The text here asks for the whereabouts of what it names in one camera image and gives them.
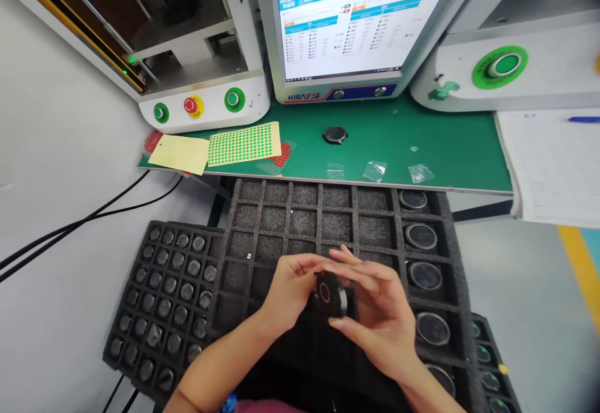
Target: floor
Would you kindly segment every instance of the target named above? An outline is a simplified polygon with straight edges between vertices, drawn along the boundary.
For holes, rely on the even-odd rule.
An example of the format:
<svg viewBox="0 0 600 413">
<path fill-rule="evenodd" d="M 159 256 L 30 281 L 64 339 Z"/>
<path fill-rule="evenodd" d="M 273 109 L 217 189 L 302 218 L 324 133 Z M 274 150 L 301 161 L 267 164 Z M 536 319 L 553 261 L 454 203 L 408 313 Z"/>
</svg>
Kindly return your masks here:
<svg viewBox="0 0 600 413">
<path fill-rule="evenodd" d="M 449 198 L 453 211 L 505 200 Z M 490 322 L 522 411 L 585 411 L 600 382 L 600 341 L 556 227 L 504 217 L 457 223 L 456 232 L 471 307 Z M 131 395 L 124 384 L 110 412 Z M 130 411 L 149 413 L 152 406 L 140 395 Z"/>
</svg>

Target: black cable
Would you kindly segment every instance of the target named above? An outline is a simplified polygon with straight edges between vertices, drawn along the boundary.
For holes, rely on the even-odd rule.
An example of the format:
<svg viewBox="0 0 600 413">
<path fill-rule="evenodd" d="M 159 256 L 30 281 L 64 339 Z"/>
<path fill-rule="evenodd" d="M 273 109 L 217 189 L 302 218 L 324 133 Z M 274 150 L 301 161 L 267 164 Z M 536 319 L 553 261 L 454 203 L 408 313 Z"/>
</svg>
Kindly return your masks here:
<svg viewBox="0 0 600 413">
<path fill-rule="evenodd" d="M 92 212 L 91 214 L 87 215 L 86 218 L 92 217 L 97 215 L 98 213 L 100 213 L 102 210 L 104 210 L 107 207 L 110 207 L 112 204 L 114 204 L 116 201 L 118 201 L 120 198 L 122 198 L 123 196 L 125 196 L 129 191 L 131 191 L 131 189 L 136 186 L 137 184 L 139 184 L 144 177 L 146 177 L 148 175 L 148 173 L 150 172 L 150 170 L 147 170 L 144 174 L 141 175 L 141 177 L 136 180 L 135 182 L 133 182 L 131 185 L 129 185 L 129 187 L 123 191 L 122 193 L 120 193 L 118 196 L 114 197 L 113 199 L 111 199 L 110 201 L 108 201 L 107 203 L 105 203 L 102 207 L 100 207 L 98 210 Z M 58 243 L 61 239 L 65 238 L 68 234 L 74 232 L 77 227 L 73 227 L 71 230 L 65 231 L 63 232 L 62 235 L 57 236 L 55 239 L 53 239 L 51 242 L 45 244 L 43 247 L 41 247 L 40 249 L 38 249 L 34 254 L 31 254 L 29 257 L 27 258 L 31 258 L 31 260 L 33 260 L 36 257 L 39 257 L 41 254 L 43 254 L 44 252 L 46 252 L 50 247 L 52 247 L 53 245 L 55 245 L 56 243 Z M 0 271 L 3 270 L 5 267 L 7 267 L 8 265 L 10 265 L 10 263 L 12 263 L 13 261 L 15 261 L 17 258 L 19 258 L 21 255 L 23 255 L 26 252 L 23 252 L 23 254 L 19 254 L 19 252 L 21 252 L 24 248 L 20 249 L 19 251 L 15 252 L 13 255 L 5 258 L 4 260 L 2 260 L 2 262 L 0 262 Z"/>
<path fill-rule="evenodd" d="M 136 400 L 136 397 L 138 396 L 138 393 L 139 393 L 139 391 L 136 389 L 133 392 L 133 394 L 131 395 L 131 397 L 129 398 L 129 400 L 127 401 L 127 405 L 125 406 L 125 408 L 123 409 L 123 411 L 121 413 L 127 413 L 129 411 L 129 409 L 133 405 L 133 401 Z"/>
<path fill-rule="evenodd" d="M 102 217 L 105 217 L 105 216 L 110 216 L 110 215 L 117 214 L 117 213 L 126 212 L 126 211 L 129 211 L 129 210 L 135 210 L 135 209 L 140 208 L 140 207 L 145 207 L 147 205 L 154 204 L 155 202 L 158 202 L 161 199 L 163 199 L 163 198 L 167 197 L 168 195 L 170 195 L 175 190 L 175 188 L 178 187 L 179 183 L 181 183 L 181 179 L 183 179 L 183 176 L 181 176 L 179 178 L 179 180 L 177 181 L 177 183 L 175 184 L 175 186 L 173 188 L 171 188 L 168 192 L 166 192 L 165 194 L 163 194 L 161 197 L 157 197 L 153 201 L 145 202 L 143 204 L 138 204 L 136 206 L 127 207 L 127 208 L 124 208 L 124 209 L 114 210 L 114 211 L 107 212 L 107 213 L 100 213 L 100 214 L 92 216 L 92 217 L 87 217 L 87 218 L 84 218 L 84 219 L 80 219 L 79 221 L 72 222 L 72 223 L 70 223 L 70 224 L 68 224 L 68 225 L 66 225 L 64 227 L 61 227 L 60 229 L 55 230 L 54 232 L 50 232 L 49 234 L 46 234 L 46 235 L 42 236 L 42 238 L 38 238 L 35 241 L 32 241 L 27 246 L 23 247 L 21 250 L 15 252 L 13 255 L 11 255 L 10 257 L 8 257 L 5 260 L 3 260 L 2 263 L 0 263 L 0 269 L 6 267 L 7 265 L 9 265 L 13 261 L 15 261 L 17 258 L 21 257 L 23 254 L 26 254 L 27 252 L 29 252 L 34 247 L 39 246 L 40 244 L 42 244 L 44 241 L 46 241 L 46 240 L 54 237 L 55 235 L 61 234 L 61 233 L 65 232 L 65 231 L 67 231 L 67 230 L 69 230 L 71 228 L 79 227 L 80 225 L 85 224 L 86 222 L 89 222 L 89 221 L 93 221 L 94 219 L 102 218 Z M 23 259 L 22 261 L 20 261 L 15 266 L 13 266 L 12 268 L 8 269 L 6 272 L 3 272 L 0 275 L 0 283 L 4 282 L 8 277 L 10 277 L 11 275 L 13 275 L 18 270 L 20 270 L 22 267 L 24 267 L 31 260 L 33 260 L 33 259 L 31 259 L 30 257 L 27 257 L 27 258 Z"/>
<path fill-rule="evenodd" d="M 111 402 L 113 401 L 113 397 L 115 395 L 115 393 L 117 392 L 117 390 L 119 389 L 119 385 L 121 385 L 121 382 L 123 381 L 123 377 L 125 377 L 125 374 L 121 374 L 121 378 L 119 379 L 119 381 L 117 382 L 117 386 L 114 388 L 114 390 L 112 390 L 112 394 L 111 396 L 108 398 L 108 402 L 106 403 L 106 405 L 104 406 L 104 409 L 102 410 L 102 413 L 106 413 L 106 411 L 108 410 L 108 406 L 111 404 Z"/>
<path fill-rule="evenodd" d="M 94 211 L 93 213 L 87 215 L 86 217 L 92 217 L 97 215 L 98 213 L 100 213 L 102 210 L 104 210 L 105 208 L 109 207 L 110 205 L 114 204 L 116 201 L 118 201 L 120 198 L 122 198 L 123 196 L 125 196 L 135 185 L 139 184 L 142 179 L 144 177 L 147 176 L 147 174 L 150 172 L 150 170 L 146 171 L 144 174 L 142 174 L 142 176 L 136 180 L 135 182 L 133 182 L 133 184 L 131 184 L 125 191 L 123 191 L 122 193 L 120 193 L 120 195 L 118 195 L 117 197 L 115 197 L 114 199 L 112 199 L 111 201 L 105 203 L 102 207 L 100 207 L 98 210 Z M 30 261 L 32 261 L 35 258 L 38 258 L 41 254 L 43 254 L 44 252 L 46 252 L 48 249 L 50 249 L 53 245 L 55 245 L 56 243 L 58 243 L 61 239 L 65 238 L 67 235 L 69 235 L 70 233 L 74 232 L 75 230 L 77 230 L 80 226 L 76 226 L 73 227 L 72 229 L 63 232 L 61 235 L 57 236 L 56 238 L 54 238 L 52 241 L 46 243 L 45 245 L 43 245 L 42 247 L 40 247 L 38 250 L 36 250 L 35 252 L 33 252 L 31 255 L 27 256 L 25 260 L 27 260 L 27 263 L 29 263 Z M 8 263 L 4 263 L 4 261 L 0 264 L 0 270 L 4 269 L 6 265 L 10 264 L 10 262 Z"/>
</svg>

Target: yellow paper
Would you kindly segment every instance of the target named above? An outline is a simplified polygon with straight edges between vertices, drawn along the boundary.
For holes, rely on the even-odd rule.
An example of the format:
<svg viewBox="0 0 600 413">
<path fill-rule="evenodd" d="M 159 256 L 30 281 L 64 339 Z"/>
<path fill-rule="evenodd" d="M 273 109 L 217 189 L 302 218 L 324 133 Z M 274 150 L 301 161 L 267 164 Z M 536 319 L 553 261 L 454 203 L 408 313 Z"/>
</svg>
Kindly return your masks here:
<svg viewBox="0 0 600 413">
<path fill-rule="evenodd" d="M 201 138 L 163 135 L 148 161 L 201 176 L 208 161 L 208 144 Z"/>
</svg>

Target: left hand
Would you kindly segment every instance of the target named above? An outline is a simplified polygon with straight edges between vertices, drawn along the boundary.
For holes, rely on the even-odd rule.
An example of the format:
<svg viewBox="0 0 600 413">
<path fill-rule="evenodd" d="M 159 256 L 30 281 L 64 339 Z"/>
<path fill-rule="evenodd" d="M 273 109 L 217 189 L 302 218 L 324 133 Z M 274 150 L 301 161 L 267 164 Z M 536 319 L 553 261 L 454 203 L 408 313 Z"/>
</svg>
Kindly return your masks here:
<svg viewBox="0 0 600 413">
<path fill-rule="evenodd" d="M 315 254 L 282 256 L 259 312 L 277 336 L 294 327 L 315 288 L 315 268 L 332 260 Z"/>
</svg>

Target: computer monitor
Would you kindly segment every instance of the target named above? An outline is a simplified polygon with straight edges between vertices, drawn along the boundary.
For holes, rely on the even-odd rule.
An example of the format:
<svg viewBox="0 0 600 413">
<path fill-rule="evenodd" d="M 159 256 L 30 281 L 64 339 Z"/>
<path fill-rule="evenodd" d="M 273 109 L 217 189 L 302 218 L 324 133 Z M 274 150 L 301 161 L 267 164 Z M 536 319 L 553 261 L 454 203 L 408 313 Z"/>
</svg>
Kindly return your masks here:
<svg viewBox="0 0 600 413">
<path fill-rule="evenodd" d="M 398 96 L 463 0 L 259 0 L 279 102 Z"/>
</svg>

